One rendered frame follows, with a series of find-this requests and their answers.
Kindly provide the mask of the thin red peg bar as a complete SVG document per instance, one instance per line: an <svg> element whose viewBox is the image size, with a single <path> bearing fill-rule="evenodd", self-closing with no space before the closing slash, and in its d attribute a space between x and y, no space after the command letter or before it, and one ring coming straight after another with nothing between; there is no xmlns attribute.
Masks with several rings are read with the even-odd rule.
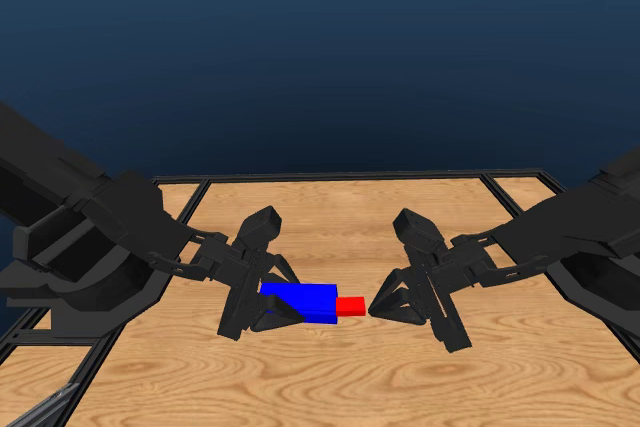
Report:
<svg viewBox="0 0 640 427"><path fill-rule="evenodd" d="M365 299L363 297L337 297L335 312L337 317L365 316Z"/></svg>

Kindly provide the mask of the blue hollow socket block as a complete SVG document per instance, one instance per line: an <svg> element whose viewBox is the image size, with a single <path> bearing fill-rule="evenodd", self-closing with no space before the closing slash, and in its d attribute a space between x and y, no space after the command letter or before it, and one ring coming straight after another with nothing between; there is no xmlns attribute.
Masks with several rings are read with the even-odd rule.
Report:
<svg viewBox="0 0 640 427"><path fill-rule="evenodd" d="M338 322L336 284L262 283L260 293L265 296L277 295L296 309L306 323L336 324Z"/></svg>

